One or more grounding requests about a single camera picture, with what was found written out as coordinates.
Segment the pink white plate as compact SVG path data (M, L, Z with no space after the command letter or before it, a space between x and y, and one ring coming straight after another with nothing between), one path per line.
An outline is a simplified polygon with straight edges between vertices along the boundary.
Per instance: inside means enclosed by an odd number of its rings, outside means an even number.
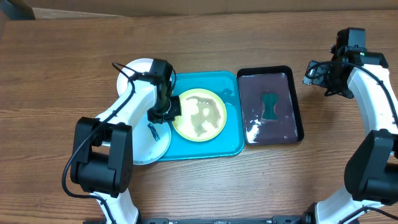
M174 87L171 84L171 76L174 69L166 60L153 58L139 58L133 60L127 65L113 63L116 70L119 71L119 76L116 83L118 95L121 96L128 87L129 78L134 77L138 80L139 75L148 75L149 78L159 78L166 84L166 89L171 91Z

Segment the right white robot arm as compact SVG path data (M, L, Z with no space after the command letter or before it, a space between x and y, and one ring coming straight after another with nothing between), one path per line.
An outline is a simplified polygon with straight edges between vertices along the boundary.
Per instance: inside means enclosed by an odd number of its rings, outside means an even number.
M364 124L365 138L347 162L344 184L325 200L313 203L301 223L357 223L375 211L397 203L397 98L391 87L388 63L382 53L366 48L366 31L340 30L331 46L331 60L311 61L303 83L325 88L325 96L354 98Z

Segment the green sponge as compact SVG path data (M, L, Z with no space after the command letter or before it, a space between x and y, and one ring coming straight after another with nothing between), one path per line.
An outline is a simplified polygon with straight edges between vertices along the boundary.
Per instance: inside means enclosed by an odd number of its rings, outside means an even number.
M262 95L262 103L264 106L262 119L277 120L277 115L275 113L275 105L277 104L278 99L279 97L275 93L264 93Z

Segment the yellow plate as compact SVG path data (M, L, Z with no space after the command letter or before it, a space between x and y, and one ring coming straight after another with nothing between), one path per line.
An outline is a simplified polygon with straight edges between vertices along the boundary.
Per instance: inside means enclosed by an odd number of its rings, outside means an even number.
M222 99L210 90L194 88L179 95L181 115L172 125L181 137L193 142L209 141L221 133L227 111Z

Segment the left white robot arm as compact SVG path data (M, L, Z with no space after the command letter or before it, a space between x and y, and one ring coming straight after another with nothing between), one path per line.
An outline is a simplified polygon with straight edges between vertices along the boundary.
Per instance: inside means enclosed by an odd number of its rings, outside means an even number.
M62 188L73 198L94 199L103 223L139 223L128 187L133 170L133 130L142 118L167 124L181 114L173 96L177 74L166 60L140 58L119 72L119 98L95 118L75 126L73 152L62 174Z

